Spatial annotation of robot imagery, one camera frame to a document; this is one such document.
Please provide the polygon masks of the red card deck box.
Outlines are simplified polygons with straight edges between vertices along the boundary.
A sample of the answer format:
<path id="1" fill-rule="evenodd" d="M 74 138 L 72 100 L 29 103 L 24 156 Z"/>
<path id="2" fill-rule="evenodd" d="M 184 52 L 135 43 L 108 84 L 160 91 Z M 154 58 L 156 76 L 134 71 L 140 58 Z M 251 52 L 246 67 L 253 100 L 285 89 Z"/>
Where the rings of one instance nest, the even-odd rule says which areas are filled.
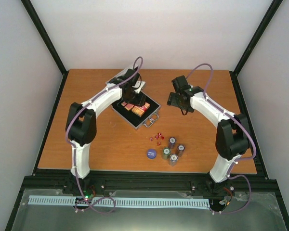
<path id="1" fill-rule="evenodd" d="M 150 107 L 150 104 L 145 103 L 143 106 L 134 106 L 131 111 L 137 116 L 142 117 L 144 113 L 149 109 L 149 107 Z"/>
<path id="2" fill-rule="evenodd" d="M 121 105 L 123 106 L 123 108 L 125 108 L 127 111 L 130 111 L 133 109 L 134 104 L 131 103 L 126 103 L 126 102 L 122 102 Z"/>

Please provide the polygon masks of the aluminium poker case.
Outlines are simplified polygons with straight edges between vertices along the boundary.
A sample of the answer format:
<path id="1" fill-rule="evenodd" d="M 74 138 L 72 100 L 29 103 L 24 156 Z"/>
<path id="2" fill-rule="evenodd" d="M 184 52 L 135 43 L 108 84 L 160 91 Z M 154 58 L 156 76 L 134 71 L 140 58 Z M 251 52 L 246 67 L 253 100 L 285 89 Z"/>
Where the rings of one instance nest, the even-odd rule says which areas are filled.
<path id="1" fill-rule="evenodd" d="M 134 129 L 141 126 L 149 128 L 159 119 L 161 105 L 143 92 L 146 82 L 136 73 L 137 70 L 137 67 L 128 67 L 109 81 L 118 84 L 133 77 L 120 86 L 122 97 L 113 102 L 111 107 Z"/>

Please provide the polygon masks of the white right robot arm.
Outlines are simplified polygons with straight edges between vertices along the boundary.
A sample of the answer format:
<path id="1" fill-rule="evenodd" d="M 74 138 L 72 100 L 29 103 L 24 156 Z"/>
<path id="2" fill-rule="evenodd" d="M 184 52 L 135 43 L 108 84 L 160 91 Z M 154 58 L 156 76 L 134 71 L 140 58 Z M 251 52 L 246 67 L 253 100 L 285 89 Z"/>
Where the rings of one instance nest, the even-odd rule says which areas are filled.
<path id="1" fill-rule="evenodd" d="M 215 147 L 218 156 L 209 172 L 213 182 L 221 183 L 227 180 L 246 150 L 255 150 L 246 116 L 226 110 L 200 87 L 171 92 L 167 105 L 180 108 L 184 115 L 197 110 L 216 127 Z"/>

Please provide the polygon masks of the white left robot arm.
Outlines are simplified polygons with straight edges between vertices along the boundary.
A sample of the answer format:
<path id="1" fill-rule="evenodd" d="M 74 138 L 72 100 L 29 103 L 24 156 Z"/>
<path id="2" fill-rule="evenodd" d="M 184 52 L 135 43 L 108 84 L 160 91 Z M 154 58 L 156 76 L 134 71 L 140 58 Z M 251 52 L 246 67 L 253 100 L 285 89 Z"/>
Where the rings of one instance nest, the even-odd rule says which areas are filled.
<path id="1" fill-rule="evenodd" d="M 91 99 L 81 104 L 73 103 L 66 123 L 65 139 L 72 148 L 71 173 L 77 178 L 74 189 L 84 194 L 90 190 L 89 174 L 90 145 L 97 133 L 98 116 L 123 96 L 120 85 L 108 82 L 106 87 Z"/>

